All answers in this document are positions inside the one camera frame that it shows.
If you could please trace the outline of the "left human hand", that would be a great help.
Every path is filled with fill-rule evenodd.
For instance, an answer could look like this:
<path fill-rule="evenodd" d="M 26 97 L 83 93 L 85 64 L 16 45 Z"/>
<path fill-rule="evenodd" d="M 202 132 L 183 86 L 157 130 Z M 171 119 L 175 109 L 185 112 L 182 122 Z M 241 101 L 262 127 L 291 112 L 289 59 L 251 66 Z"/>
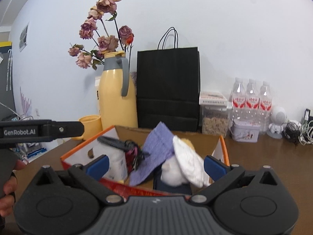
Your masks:
<path fill-rule="evenodd" d="M 13 213 L 15 204 L 15 191 L 17 190 L 17 178 L 13 172 L 9 180 L 3 186 L 4 196 L 0 200 L 1 217 L 5 218 Z"/>

